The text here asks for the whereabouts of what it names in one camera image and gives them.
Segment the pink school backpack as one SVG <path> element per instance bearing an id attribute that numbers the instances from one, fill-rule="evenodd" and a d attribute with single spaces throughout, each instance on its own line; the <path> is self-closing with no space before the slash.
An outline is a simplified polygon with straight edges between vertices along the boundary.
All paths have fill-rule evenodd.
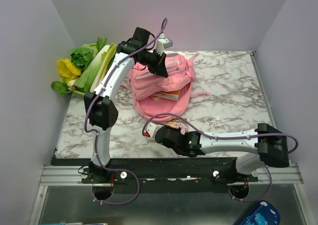
<path id="1" fill-rule="evenodd" d="M 190 98 L 200 95 L 209 96 L 208 92 L 202 91 L 191 93 L 192 84 L 196 73 L 194 70 L 194 54 L 186 59 L 178 53 L 169 54 L 165 59 L 168 77 L 156 76 L 149 70 L 142 69 L 140 63 L 136 63 L 128 74 L 129 83 L 122 83 L 132 93 L 133 104 L 138 114 L 149 119 L 156 114 L 162 114 L 154 118 L 154 122 L 163 123 L 182 115 L 188 107 Z M 162 98 L 153 98 L 152 95 L 159 91 L 180 90 L 177 101 Z"/>

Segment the orange paperback book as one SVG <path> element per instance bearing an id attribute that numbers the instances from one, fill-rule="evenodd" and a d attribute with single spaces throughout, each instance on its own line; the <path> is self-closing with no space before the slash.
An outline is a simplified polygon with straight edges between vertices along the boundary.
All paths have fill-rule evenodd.
<path id="1" fill-rule="evenodd" d="M 171 101 L 177 101 L 180 95 L 180 90 L 175 91 L 159 91 L 152 95 L 153 98 L 162 98 Z"/>

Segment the pink illustrated storybook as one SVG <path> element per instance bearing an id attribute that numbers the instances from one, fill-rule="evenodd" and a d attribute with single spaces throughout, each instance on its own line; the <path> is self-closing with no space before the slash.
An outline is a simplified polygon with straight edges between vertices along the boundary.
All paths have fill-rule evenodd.
<path id="1" fill-rule="evenodd" d="M 165 123 L 167 126 L 170 126 L 172 128 L 180 129 L 182 134 L 185 134 L 188 132 L 188 124 L 182 121 L 181 119 L 174 118 L 168 122 Z"/>

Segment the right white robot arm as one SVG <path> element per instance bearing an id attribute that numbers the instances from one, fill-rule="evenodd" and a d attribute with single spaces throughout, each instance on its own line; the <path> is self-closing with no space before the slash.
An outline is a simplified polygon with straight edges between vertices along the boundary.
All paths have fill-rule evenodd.
<path id="1" fill-rule="evenodd" d="M 234 133 L 203 133 L 197 130 L 181 133 L 180 129 L 151 123 L 147 135 L 176 154 L 196 157 L 215 152 L 243 152 L 229 168 L 234 181 L 264 166 L 289 167 L 287 136 L 276 128 L 259 123 L 256 129 Z"/>

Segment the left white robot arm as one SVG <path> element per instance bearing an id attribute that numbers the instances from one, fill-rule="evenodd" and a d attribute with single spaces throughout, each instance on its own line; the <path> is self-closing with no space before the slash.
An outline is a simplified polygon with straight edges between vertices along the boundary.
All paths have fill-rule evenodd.
<path id="1" fill-rule="evenodd" d="M 106 167 L 110 162 L 110 133 L 118 118 L 114 99 L 126 75 L 136 63 L 140 63 L 155 76 L 168 76 L 164 50 L 173 45 L 172 40 L 161 31 L 153 39 L 156 48 L 150 51 L 148 46 L 152 41 L 149 36 L 149 31 L 137 27 L 132 38 L 118 44 L 108 73 L 93 92 L 84 95 L 85 124 L 91 124 L 95 133 L 93 155 L 88 167 L 100 183 L 110 178 L 110 170 Z"/>

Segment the white napa cabbage toy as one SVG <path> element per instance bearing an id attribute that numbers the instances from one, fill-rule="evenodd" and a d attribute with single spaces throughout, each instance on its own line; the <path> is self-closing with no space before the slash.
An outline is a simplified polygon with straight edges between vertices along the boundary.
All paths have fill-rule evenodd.
<path id="1" fill-rule="evenodd" d="M 105 45 L 89 63 L 86 70 L 75 81 L 74 87 L 83 92 L 93 92 L 100 84 L 102 75 L 106 74 L 106 69 L 111 59 L 115 55 L 116 44 Z"/>

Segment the green vegetable tray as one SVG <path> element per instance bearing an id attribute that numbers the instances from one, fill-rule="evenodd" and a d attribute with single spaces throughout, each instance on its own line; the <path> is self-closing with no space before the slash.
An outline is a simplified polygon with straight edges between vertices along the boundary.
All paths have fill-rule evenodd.
<path id="1" fill-rule="evenodd" d="M 107 73 L 107 71 L 108 71 L 109 65 L 111 64 L 112 60 L 113 60 L 113 58 L 111 59 L 110 63 L 108 64 L 108 67 L 107 67 L 107 69 L 106 69 L 106 73 Z M 105 75 L 102 75 L 102 77 L 100 78 L 101 81 L 102 81 L 102 79 L 103 79 L 105 76 L 106 76 L 106 74 L 105 74 Z M 80 94 L 80 95 L 84 95 L 85 92 L 83 92 L 82 90 L 77 90 L 77 88 L 74 87 L 73 85 L 72 85 L 71 87 L 72 87 L 72 89 L 73 89 L 73 92 L 78 93 L 78 94 Z"/>

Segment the green lettuce toy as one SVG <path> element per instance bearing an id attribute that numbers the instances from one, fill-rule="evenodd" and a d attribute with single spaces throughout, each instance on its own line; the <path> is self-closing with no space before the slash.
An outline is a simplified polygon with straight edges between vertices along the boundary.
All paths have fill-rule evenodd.
<path id="1" fill-rule="evenodd" d="M 77 68 L 84 71 L 97 53 L 106 45 L 107 41 L 107 38 L 98 37 L 95 43 L 84 44 L 79 48 L 69 50 L 72 63 L 74 63 Z"/>

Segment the yellow flower toy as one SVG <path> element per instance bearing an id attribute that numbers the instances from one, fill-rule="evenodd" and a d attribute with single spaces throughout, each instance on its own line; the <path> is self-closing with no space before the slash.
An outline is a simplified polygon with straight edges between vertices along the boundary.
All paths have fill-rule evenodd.
<path id="1" fill-rule="evenodd" d="M 78 69 L 69 58 L 60 59 L 57 62 L 58 73 L 66 78 L 75 78 L 80 76 L 82 71 Z"/>

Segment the blue shark pencil case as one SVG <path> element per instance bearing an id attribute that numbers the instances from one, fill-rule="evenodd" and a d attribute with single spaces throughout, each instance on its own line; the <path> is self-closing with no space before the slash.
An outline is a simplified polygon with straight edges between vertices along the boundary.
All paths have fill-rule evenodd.
<path id="1" fill-rule="evenodd" d="M 268 201 L 259 201 L 250 205 L 234 222 L 235 225 L 278 225 L 281 216 Z"/>

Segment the black mounting base rail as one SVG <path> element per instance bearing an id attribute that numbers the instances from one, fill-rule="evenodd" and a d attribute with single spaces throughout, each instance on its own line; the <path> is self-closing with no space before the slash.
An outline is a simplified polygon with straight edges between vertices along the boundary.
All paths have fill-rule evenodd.
<path id="1" fill-rule="evenodd" d="M 258 181 L 236 172 L 236 158 L 113 158 L 107 171 L 90 159 L 53 158 L 52 166 L 74 167 L 79 184 L 118 194 L 140 193 L 226 193 L 228 185 Z"/>

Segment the aluminium frame rail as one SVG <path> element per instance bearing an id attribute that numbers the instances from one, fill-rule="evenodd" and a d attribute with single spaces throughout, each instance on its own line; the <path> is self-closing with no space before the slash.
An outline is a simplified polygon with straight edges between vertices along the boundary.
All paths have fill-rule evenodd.
<path id="1" fill-rule="evenodd" d="M 79 166 L 45 166 L 42 170 L 40 186 L 78 186 L 82 177 Z"/>

